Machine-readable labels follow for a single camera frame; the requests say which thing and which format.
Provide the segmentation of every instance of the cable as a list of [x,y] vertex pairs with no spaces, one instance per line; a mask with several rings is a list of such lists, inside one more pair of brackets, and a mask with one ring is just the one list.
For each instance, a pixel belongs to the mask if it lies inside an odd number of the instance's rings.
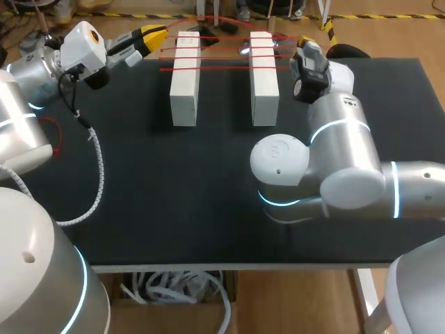
[[[71,76],[70,80],[74,84],[73,96],[72,96],[71,104],[68,103],[67,98],[66,98],[66,96],[65,96],[65,94],[63,93],[63,90],[62,90],[62,80],[63,80],[63,77],[65,77],[67,75]],[[72,114],[74,115],[76,120],[83,127],[85,127],[88,130],[88,132],[90,133],[90,138],[88,140],[92,139],[92,141],[94,143],[94,146],[95,146],[95,151],[96,151],[96,156],[97,156],[97,166],[99,168],[99,186],[97,188],[97,194],[96,194],[95,201],[93,202],[91,208],[85,214],[82,214],[81,216],[79,216],[79,217],[77,217],[75,219],[72,219],[70,221],[58,221],[57,224],[59,224],[60,226],[74,225],[74,224],[80,223],[81,221],[84,221],[89,216],[91,216],[91,214],[99,206],[99,203],[100,203],[100,201],[102,199],[102,194],[104,192],[104,183],[105,183],[104,159],[103,159],[103,156],[102,156],[102,150],[100,148],[100,143],[99,143],[99,139],[97,138],[96,131],[92,128],[90,123],[83,116],[81,116],[81,114],[79,113],[79,110],[76,110],[76,107],[75,107],[76,81],[77,80],[76,80],[75,74],[72,74],[72,70],[64,71],[64,73],[62,73],[62,75],[58,79],[57,88],[58,88],[59,95],[60,95],[60,97],[62,97],[62,100],[65,103],[65,105],[67,106],[68,110],[70,110],[72,112]]]
[[104,192],[104,184],[105,184],[105,167],[104,167],[104,160],[102,158],[102,151],[99,144],[99,139],[97,138],[96,131],[90,127],[88,129],[90,132],[90,138],[92,138],[92,141],[95,145],[96,155],[97,155],[97,165],[99,167],[99,187],[97,189],[97,194],[94,203],[92,204],[91,208],[83,215],[72,219],[70,221],[58,221],[57,224],[60,226],[69,226],[74,225],[77,223],[80,223],[81,221],[84,221],[89,216],[92,215],[92,213],[97,209],[99,206],[100,200],[102,199],[102,194]]
[[[220,279],[212,276],[206,271],[157,271],[153,273],[145,283],[146,273],[133,273],[131,276],[131,285],[133,291],[128,289],[124,284],[120,287],[123,292],[130,296],[134,301],[139,304],[165,304],[165,303],[198,303],[202,301],[202,297],[205,293],[209,283],[213,283],[217,290],[221,292],[222,302],[224,303],[225,316],[221,323],[218,334],[226,332],[230,323],[230,317],[232,310],[230,308],[229,297],[225,291],[223,285],[223,273],[219,271]],[[140,289],[145,288],[146,295],[150,300],[145,300],[140,295]]]
[[445,14],[445,11],[443,11],[442,9],[436,7],[435,3],[436,3],[436,0],[432,0],[431,7],[433,7],[435,10],[438,10],[439,12]]
[[23,182],[22,178],[11,168],[6,167],[4,165],[0,165],[0,170],[7,172],[9,176],[14,180],[14,182],[17,184],[17,186],[20,188],[20,191],[27,195],[29,198],[34,199],[31,195],[31,192],[29,191],[28,187],[25,185],[25,182]]
[[220,289],[221,296],[222,296],[222,302],[224,303],[224,308],[225,308],[225,315],[224,315],[224,319],[222,321],[221,327],[218,331],[218,334],[224,334],[227,330],[227,327],[229,326],[230,317],[232,315],[232,309],[230,308],[230,301],[229,301],[227,292],[225,291],[223,284],[216,277],[210,275],[206,271],[197,271],[196,274],[200,277],[210,280]]

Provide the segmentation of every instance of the coiled white cable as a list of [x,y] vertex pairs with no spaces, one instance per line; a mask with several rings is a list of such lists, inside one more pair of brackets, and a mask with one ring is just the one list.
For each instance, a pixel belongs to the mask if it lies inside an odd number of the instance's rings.
[[9,176],[11,176],[11,179],[13,179],[15,183],[17,183],[17,186],[20,188],[20,191],[22,193],[27,195],[29,198],[34,199],[33,195],[29,191],[28,187],[25,185],[25,182],[23,182],[22,178],[15,171],[13,171],[11,168],[6,167],[4,165],[0,165],[0,170],[7,172],[7,174],[9,174]]
[[[140,273],[138,279],[138,273],[133,273],[131,277],[131,285],[133,291],[130,291],[125,285],[121,284],[122,291],[128,294],[133,300],[139,304],[164,304],[164,303],[197,303],[200,301],[199,295],[203,292],[208,283],[212,282],[218,290],[221,292],[222,301],[225,307],[225,316],[218,331],[218,334],[224,334],[229,326],[231,317],[231,308],[229,297],[225,291],[222,283],[223,275],[220,272],[221,279],[217,279],[211,274],[205,271],[157,271],[153,273],[145,283],[145,292],[150,297],[150,301],[146,301],[139,292],[139,289],[143,287],[143,281],[146,273]],[[160,277],[159,284],[153,286],[153,282]],[[200,288],[197,289],[191,296],[187,296],[184,292],[184,288],[192,279],[198,278],[201,282]]]
[[90,138],[92,138],[93,143],[95,144],[95,150],[97,155],[97,165],[99,167],[99,188],[97,189],[96,199],[92,204],[91,208],[83,215],[72,219],[70,221],[58,221],[57,224],[60,226],[69,226],[80,223],[87,219],[91,214],[97,209],[97,206],[102,199],[102,193],[104,191],[104,183],[105,183],[105,168],[104,168],[104,160],[102,158],[102,151],[100,149],[99,139],[97,138],[96,131],[91,127],[88,129],[90,132]]
[[[96,199],[92,204],[91,208],[85,214],[70,221],[58,221],[57,224],[59,224],[60,226],[74,225],[80,223],[81,221],[84,221],[89,216],[91,216],[91,214],[97,209],[97,206],[99,205],[100,200],[102,199],[102,193],[104,191],[104,183],[105,183],[104,160],[102,158],[102,151],[100,149],[99,139],[97,138],[96,131],[92,127],[88,129],[88,131],[90,132],[90,138],[92,138],[92,141],[95,144],[97,165],[99,166],[99,188],[97,190]],[[17,183],[17,186],[20,188],[20,191],[33,199],[33,196],[29,191],[28,187],[25,185],[25,182],[15,171],[4,165],[0,165],[0,170],[7,172],[7,174],[9,174],[11,178],[15,181],[15,183]]]

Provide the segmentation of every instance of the yellow and black tape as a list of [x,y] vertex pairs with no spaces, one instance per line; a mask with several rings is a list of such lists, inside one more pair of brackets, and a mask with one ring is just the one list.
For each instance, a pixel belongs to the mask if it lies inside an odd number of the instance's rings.
[[445,19],[443,14],[330,15],[331,19]]
[[[443,14],[400,14],[400,15],[330,15],[328,19],[445,19]],[[267,20],[266,16],[256,15],[253,19],[258,21]],[[278,20],[289,19],[288,17],[277,17]],[[301,19],[310,19],[314,21],[321,20],[318,15],[305,15]]]
[[[2,15],[15,15],[13,12],[0,12]],[[34,12],[26,12],[24,15],[28,16],[34,16]],[[51,12],[45,12],[46,16],[54,16]],[[129,19],[189,19],[194,18],[196,15],[189,15],[189,14],[180,14],[180,15],[164,15],[164,14],[146,14],[146,15],[139,15],[139,14],[119,14],[119,13],[99,13],[99,12],[77,12],[74,14],[74,16],[78,17],[123,17],[123,18],[129,18]]]
[[331,47],[333,47],[337,43],[337,37],[335,36],[334,26],[332,22],[333,21],[329,19],[325,24],[325,30],[327,31],[327,36],[329,37],[329,41],[331,42]]
[[[3,15],[14,15],[13,12],[1,12]],[[34,15],[34,12],[24,13],[25,15]],[[48,16],[54,16],[52,13],[45,12]],[[74,14],[79,17],[123,17],[131,19],[188,19],[194,18],[196,15],[180,14],[180,15],[163,15],[163,14],[122,14],[122,13],[100,13],[100,12],[77,12]],[[399,15],[330,15],[330,19],[445,19],[443,14],[399,14]],[[265,20],[266,17],[255,15],[253,19]],[[277,17],[277,19],[289,19],[288,17]],[[305,15],[302,19],[320,20],[318,15]]]

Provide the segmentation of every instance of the person's shoe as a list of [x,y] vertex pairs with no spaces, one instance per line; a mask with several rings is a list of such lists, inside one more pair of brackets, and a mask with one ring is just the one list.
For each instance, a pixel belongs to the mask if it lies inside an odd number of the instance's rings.
[[250,21],[250,10],[247,6],[241,6],[238,9],[237,15],[238,21],[249,22]]
[[291,21],[298,21],[299,19],[301,19],[303,17],[303,10],[305,9],[305,7],[306,7],[306,1],[303,1],[303,4],[300,7],[300,9],[293,12],[292,15],[289,17],[289,19]]

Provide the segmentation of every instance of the white table leg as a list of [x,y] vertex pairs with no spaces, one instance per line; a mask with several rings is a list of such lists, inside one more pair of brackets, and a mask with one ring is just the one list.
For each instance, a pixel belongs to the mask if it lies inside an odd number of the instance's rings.
[[318,8],[320,9],[321,16],[321,30],[325,28],[327,22],[327,16],[329,15],[329,8],[331,6],[331,0],[326,0],[326,5],[323,5],[323,0],[318,0]]
[[354,279],[360,298],[360,306],[365,319],[366,334],[386,334],[391,325],[385,299],[378,301],[374,279],[370,269],[354,269]]
[[388,315],[387,304],[385,299],[377,305],[372,315],[364,322],[365,334],[382,334],[387,333],[388,327],[391,326],[391,320]]
[[206,0],[196,0],[196,15],[206,15]]
[[320,14],[323,16],[323,18],[321,20],[322,26],[325,26],[325,24],[326,24],[330,6],[331,6],[331,0],[326,0],[325,10],[323,11],[323,13],[320,12]]
[[220,16],[220,0],[213,0],[213,15],[215,16],[214,24],[215,26],[219,25]]

